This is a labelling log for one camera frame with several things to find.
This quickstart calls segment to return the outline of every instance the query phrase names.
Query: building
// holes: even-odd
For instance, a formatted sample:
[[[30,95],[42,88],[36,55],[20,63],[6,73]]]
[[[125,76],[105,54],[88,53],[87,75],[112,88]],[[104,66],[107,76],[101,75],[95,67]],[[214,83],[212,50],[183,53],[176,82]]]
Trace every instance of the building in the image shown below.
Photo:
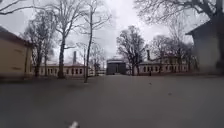
[[[220,62],[221,66],[224,64],[224,42],[219,41],[217,33],[218,29],[221,29],[221,34],[224,35],[223,22],[223,16],[221,18],[216,16],[187,33],[187,35],[192,35],[194,39],[195,54],[198,59],[199,70],[202,73],[221,73],[219,65]]]
[[[0,26],[0,78],[29,75],[32,45]]]
[[[64,64],[64,75],[66,77],[83,77],[84,76],[84,65],[76,63],[76,64]],[[58,76],[59,65],[58,64],[48,64],[47,65],[47,76]],[[30,70],[32,74],[34,74],[34,67]],[[45,66],[41,65],[39,69],[39,75],[45,75]],[[93,70],[89,69],[89,76],[93,76]]]
[[[139,75],[149,75],[158,74],[158,73],[179,73],[179,72],[187,72],[188,65],[186,61],[182,61],[182,64],[178,64],[177,57],[164,57],[157,58],[154,60],[148,60],[140,63],[139,65]]]
[[[126,74],[126,63],[121,59],[107,60],[107,75]]]

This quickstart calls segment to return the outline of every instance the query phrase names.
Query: ground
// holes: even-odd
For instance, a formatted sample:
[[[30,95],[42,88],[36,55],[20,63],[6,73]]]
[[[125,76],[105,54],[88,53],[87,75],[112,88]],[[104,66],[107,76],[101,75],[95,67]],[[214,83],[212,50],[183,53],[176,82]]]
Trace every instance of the ground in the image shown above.
[[[1,128],[223,128],[221,77],[101,76],[0,85]]]

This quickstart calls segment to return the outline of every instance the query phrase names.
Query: bare tree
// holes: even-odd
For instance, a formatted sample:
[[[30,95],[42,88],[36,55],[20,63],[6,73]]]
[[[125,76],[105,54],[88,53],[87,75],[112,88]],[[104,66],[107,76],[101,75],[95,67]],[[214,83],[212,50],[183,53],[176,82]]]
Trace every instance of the bare tree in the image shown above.
[[[89,63],[94,67],[95,76],[98,76],[98,71],[100,69],[100,65],[102,65],[102,62],[105,61],[105,52],[100,47],[99,44],[93,43],[93,46],[91,48],[90,53],[90,60]]]
[[[57,0],[56,3],[48,6],[57,21],[56,31],[61,35],[58,78],[64,78],[64,50],[74,48],[66,46],[68,45],[66,38],[72,30],[80,26],[77,21],[83,16],[84,2],[82,0]]]
[[[11,9],[15,5],[18,5],[19,3],[22,3],[23,1],[26,1],[26,0],[15,0],[14,2],[12,2],[10,4],[7,4],[6,6],[1,7],[0,8],[0,15],[8,15],[8,14],[12,14],[14,12],[17,12],[17,11],[20,11],[20,10],[23,10],[23,9],[28,9],[28,8],[41,9],[41,8],[38,8],[38,7],[35,7],[35,6],[23,6],[23,7],[17,7],[17,8]]]
[[[45,38],[43,42],[43,59],[45,67],[45,76],[47,76],[47,61],[54,55],[54,34],[56,31],[57,23],[54,21],[54,17],[51,11],[43,11],[42,22],[45,24]]]
[[[167,22],[186,11],[205,14],[214,19],[214,28],[219,41],[220,60],[217,68],[224,72],[223,0],[135,0],[139,16],[148,23]]]
[[[86,74],[86,72],[85,72],[85,70],[86,70],[86,51],[87,51],[87,44],[85,44],[85,43],[77,43],[76,44],[77,45],[77,47],[79,48],[79,49],[81,49],[81,51],[79,51],[79,55],[80,55],[80,57],[82,57],[83,58],[83,63],[84,63],[84,75],[83,75],[83,77],[85,78],[86,77],[86,75],[88,75],[88,74]]]
[[[83,32],[89,36],[89,43],[87,48],[87,61],[86,61],[86,74],[88,74],[89,68],[89,58],[90,58],[90,50],[91,45],[93,43],[94,31],[103,27],[103,25],[111,18],[111,15],[107,13],[103,13],[99,11],[99,9],[103,6],[103,3],[100,0],[89,0],[86,2],[86,6],[88,8],[88,12],[84,17],[88,29],[87,32]],[[88,80],[88,75],[86,75],[84,82],[86,83]]]
[[[159,59],[159,73],[162,70],[162,60],[166,55],[166,42],[170,41],[170,38],[164,35],[158,35],[152,40],[152,52]]]
[[[164,22],[184,11],[204,13],[210,19],[222,12],[223,0],[135,0],[139,16],[147,22]]]
[[[35,19],[29,22],[29,25],[23,34],[23,38],[33,43],[35,46],[32,52],[32,60],[35,65],[36,77],[39,76],[39,68],[44,54],[44,42],[47,39],[49,30],[46,18],[44,11],[38,12]]]
[[[171,23],[169,25],[171,38],[173,40],[173,43],[169,43],[170,45],[173,45],[176,47],[176,53],[175,56],[177,57],[178,67],[179,71],[182,71],[182,61],[184,59],[184,55],[186,54],[187,46],[184,44],[184,23],[181,16],[177,16],[176,18],[171,20]]]
[[[131,64],[132,75],[134,68],[137,68],[139,74],[139,63],[143,61],[145,49],[143,38],[139,34],[139,29],[135,26],[129,26],[127,30],[123,30],[117,37],[118,53],[126,58]]]

